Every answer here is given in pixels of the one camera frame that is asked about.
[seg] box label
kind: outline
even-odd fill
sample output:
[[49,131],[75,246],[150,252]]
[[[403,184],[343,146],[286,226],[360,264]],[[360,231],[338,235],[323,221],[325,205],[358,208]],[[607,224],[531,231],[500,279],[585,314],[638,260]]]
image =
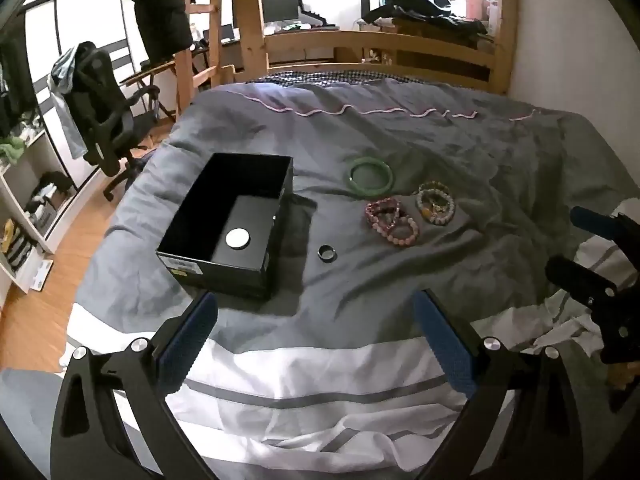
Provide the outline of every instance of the box label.
[[195,262],[177,260],[176,258],[169,258],[168,256],[160,256],[160,259],[170,270],[185,270],[186,272],[192,272],[193,274],[202,274],[200,267]]

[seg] bed sheet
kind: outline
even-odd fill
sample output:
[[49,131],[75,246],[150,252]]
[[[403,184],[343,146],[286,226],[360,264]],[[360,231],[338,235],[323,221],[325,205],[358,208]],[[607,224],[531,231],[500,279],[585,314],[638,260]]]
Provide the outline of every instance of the bed sheet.
[[[189,303],[154,251],[213,152],[292,156],[296,195],[276,293],[267,302],[218,295],[218,324],[167,398],[220,478],[415,475],[465,402],[420,337],[415,290],[434,290],[510,348],[564,341],[579,382],[599,334],[549,287],[546,260],[564,253],[598,270],[613,265],[619,283],[633,279],[619,251],[594,246],[568,221],[574,205],[604,214],[637,206],[633,181],[580,116],[389,79],[228,85],[196,97],[118,206],[78,290],[63,363],[80,344],[124,348]],[[418,186],[447,184],[452,222],[421,222],[411,248],[382,240],[346,186],[348,162],[363,155],[391,166],[392,193],[414,218]],[[316,256],[322,244],[338,253],[329,266]],[[137,442],[126,399],[117,400]]]

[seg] white disc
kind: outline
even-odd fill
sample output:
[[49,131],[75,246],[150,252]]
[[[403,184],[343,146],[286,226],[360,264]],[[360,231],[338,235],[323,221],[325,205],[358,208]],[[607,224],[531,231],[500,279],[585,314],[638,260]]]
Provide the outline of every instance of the white disc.
[[225,238],[226,244],[236,250],[247,247],[249,240],[249,231],[242,228],[231,229],[231,231],[226,234]]

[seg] chair backrest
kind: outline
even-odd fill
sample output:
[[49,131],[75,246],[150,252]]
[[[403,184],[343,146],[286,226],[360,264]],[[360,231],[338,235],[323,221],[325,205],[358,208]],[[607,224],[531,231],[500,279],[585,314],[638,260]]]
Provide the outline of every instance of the chair backrest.
[[[88,149],[84,160],[100,166],[108,176],[116,175],[118,136],[131,127],[133,116],[113,75],[109,54],[89,41],[78,46],[72,91],[65,101]],[[113,114],[117,117],[109,121]]]

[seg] gray bed sheet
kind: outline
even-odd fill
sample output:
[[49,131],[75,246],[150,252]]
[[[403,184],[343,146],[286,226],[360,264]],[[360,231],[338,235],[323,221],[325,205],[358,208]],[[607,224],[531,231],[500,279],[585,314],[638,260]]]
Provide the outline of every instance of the gray bed sheet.
[[[276,292],[265,302],[218,295],[210,338],[233,354],[409,340],[419,336],[410,297],[426,287],[469,321],[540,304],[554,292],[544,275],[548,257],[571,257],[587,238],[571,227],[569,209],[609,214],[639,195],[610,147],[575,114],[389,79],[228,85],[196,97],[118,206],[76,295],[92,316],[119,332],[148,332],[189,303],[155,249],[214,152],[294,159],[296,196]],[[367,155],[393,169],[391,194],[415,219],[412,193],[421,183],[449,186],[457,204],[451,223],[420,222],[411,248],[382,240],[364,221],[366,201],[346,185],[350,160]],[[322,244],[338,253],[330,266],[316,256]]]

